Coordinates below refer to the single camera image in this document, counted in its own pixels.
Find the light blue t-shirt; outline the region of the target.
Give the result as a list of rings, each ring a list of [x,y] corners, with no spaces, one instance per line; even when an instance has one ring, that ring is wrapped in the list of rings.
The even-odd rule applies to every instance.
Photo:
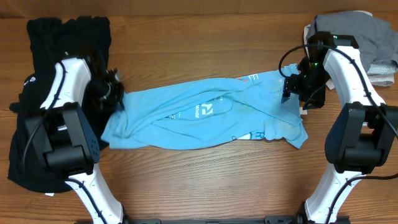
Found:
[[[308,135],[299,99],[282,102],[286,75],[295,64],[237,78],[209,78],[126,93],[124,108],[101,135],[111,149],[156,146],[201,149],[237,139],[285,139],[301,147]]]

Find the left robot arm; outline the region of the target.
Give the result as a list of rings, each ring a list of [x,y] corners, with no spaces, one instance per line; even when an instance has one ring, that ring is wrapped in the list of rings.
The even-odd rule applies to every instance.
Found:
[[[98,165],[100,142],[82,110],[90,101],[96,112],[123,109],[119,70],[108,70],[101,54],[66,55],[55,64],[55,78],[40,112],[25,120],[26,149],[33,148],[44,171],[69,185],[93,223],[129,223]]]

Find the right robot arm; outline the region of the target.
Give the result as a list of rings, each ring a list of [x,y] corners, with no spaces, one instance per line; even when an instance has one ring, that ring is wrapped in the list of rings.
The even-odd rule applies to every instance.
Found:
[[[285,77],[281,102],[298,95],[303,108],[321,108],[332,80],[341,112],[325,140],[328,166],[314,193],[293,216],[268,216],[265,223],[349,223],[338,216],[346,198],[361,180],[385,164],[397,139],[397,107],[386,105],[361,64],[359,45],[352,35],[318,31],[302,46],[308,54],[299,73]]]

